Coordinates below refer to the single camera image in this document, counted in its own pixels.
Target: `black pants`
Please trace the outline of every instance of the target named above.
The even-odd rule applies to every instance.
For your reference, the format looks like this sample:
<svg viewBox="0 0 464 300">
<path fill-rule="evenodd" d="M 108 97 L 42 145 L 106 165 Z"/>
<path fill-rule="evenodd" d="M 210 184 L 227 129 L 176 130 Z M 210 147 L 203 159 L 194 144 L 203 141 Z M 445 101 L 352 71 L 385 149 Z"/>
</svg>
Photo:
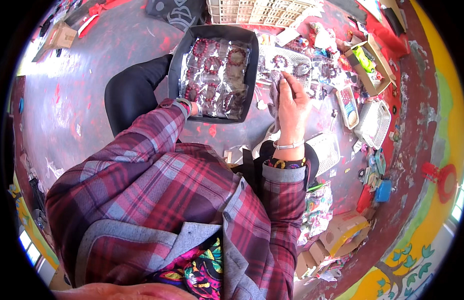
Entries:
<svg viewBox="0 0 464 300">
<path fill-rule="evenodd" d="M 167 54 L 147 62 L 138 63 L 113 76 L 107 83 L 104 96 L 105 111 L 114 136 L 129 128 L 137 117 L 157 107 L 154 90 L 169 72 L 172 57 L 172 54 Z M 275 148 L 272 141 L 266 141 L 262 144 L 259 151 L 260 157 L 254 159 L 254 167 L 249 168 L 254 169 L 256 178 L 262 175 L 262 164 L 274 152 Z M 319 170 L 319 159 L 308 144 L 305 144 L 305 157 L 311 162 L 310 186 L 315 182 L 315 176 Z M 245 174 L 246 169 L 247 164 L 244 164 L 234 168 L 233 171 Z"/>
<path fill-rule="evenodd" d="M 138 63 L 113 76 L 105 87 L 105 111 L 114 136 L 157 107 L 154 90 L 169 72 L 172 54 Z"/>
</svg>

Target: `hand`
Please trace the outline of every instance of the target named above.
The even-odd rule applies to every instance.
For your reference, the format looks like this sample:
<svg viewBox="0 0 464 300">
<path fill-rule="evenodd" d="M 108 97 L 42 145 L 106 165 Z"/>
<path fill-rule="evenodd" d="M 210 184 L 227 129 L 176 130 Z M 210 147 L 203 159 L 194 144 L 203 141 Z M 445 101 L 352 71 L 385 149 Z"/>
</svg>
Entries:
<svg viewBox="0 0 464 300">
<path fill-rule="evenodd" d="M 297 79 L 282 72 L 284 79 L 280 81 L 278 100 L 278 119 L 280 121 L 280 138 L 278 146 L 292 145 L 302 141 L 306 133 L 306 122 L 312 109 L 312 102 L 304 87 Z M 304 158 L 304 146 L 291 149 L 276 150 L 274 157 L 283 160 L 300 160 Z"/>
<path fill-rule="evenodd" d="M 197 116 L 197 114 L 199 114 L 199 107 L 197 106 L 197 103 L 190 101 L 190 104 L 192 105 L 192 109 L 190 110 L 190 115 Z"/>
</svg>

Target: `sleeve cuff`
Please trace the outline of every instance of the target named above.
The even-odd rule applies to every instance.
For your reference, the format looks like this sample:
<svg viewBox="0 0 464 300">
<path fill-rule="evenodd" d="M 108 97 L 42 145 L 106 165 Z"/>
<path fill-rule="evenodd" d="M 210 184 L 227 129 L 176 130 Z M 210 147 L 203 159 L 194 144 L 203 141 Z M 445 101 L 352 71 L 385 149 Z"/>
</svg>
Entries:
<svg viewBox="0 0 464 300">
<path fill-rule="evenodd" d="M 297 169 L 279 169 L 268 165 L 262 166 L 262 176 L 273 182 L 296 183 L 306 178 L 306 166 Z"/>
<path fill-rule="evenodd" d="M 175 105 L 175 106 L 177 106 L 178 108 L 180 108 L 180 110 L 181 110 L 181 112 L 182 112 L 182 114 L 183 114 L 183 116 L 184 116 L 184 118 L 185 118 L 185 121 L 187 122 L 187 118 L 189 117 L 189 114 L 187 113 L 187 109 L 186 109 L 182 104 L 180 104 L 180 103 L 177 102 L 177 101 L 174 101 L 174 102 L 172 103 L 172 105 Z"/>
</svg>

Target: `black tray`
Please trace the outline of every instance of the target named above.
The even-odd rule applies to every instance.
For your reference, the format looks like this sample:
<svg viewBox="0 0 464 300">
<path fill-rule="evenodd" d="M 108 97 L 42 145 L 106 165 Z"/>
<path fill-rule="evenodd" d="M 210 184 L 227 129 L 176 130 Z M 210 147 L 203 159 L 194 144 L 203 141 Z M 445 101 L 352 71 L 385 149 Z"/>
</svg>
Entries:
<svg viewBox="0 0 464 300">
<path fill-rule="evenodd" d="M 179 97 L 179 78 L 182 68 L 182 57 L 190 51 L 190 47 L 197 38 L 205 39 L 227 39 L 229 41 L 239 41 L 249 44 L 249 64 L 245 70 L 244 84 L 248 86 L 247 95 L 243 101 L 243 110 L 239 119 L 228 119 L 220 117 L 189 117 L 189 120 L 200 121 L 213 124 L 235 124 L 242 123 L 246 120 L 250 104 L 254 98 L 254 88 L 256 86 L 257 65 L 259 63 L 259 42 L 253 31 L 227 25 L 198 25 L 191 26 L 183 35 L 175 55 L 172 58 L 169 68 L 169 98 L 176 99 Z"/>
</svg>

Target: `green toy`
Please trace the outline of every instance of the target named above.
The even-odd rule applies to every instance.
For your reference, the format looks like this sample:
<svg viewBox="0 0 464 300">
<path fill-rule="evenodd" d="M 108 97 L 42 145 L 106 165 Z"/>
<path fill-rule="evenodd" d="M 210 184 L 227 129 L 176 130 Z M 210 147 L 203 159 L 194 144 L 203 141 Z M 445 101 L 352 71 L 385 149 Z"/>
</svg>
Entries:
<svg viewBox="0 0 464 300">
<path fill-rule="evenodd" d="M 355 49 L 352 49 L 355 57 L 359 60 L 362 67 L 365 69 L 367 73 L 372 73 L 375 71 L 375 66 L 370 59 L 367 58 L 366 54 L 364 53 L 364 49 L 361 46 L 357 46 Z"/>
</svg>

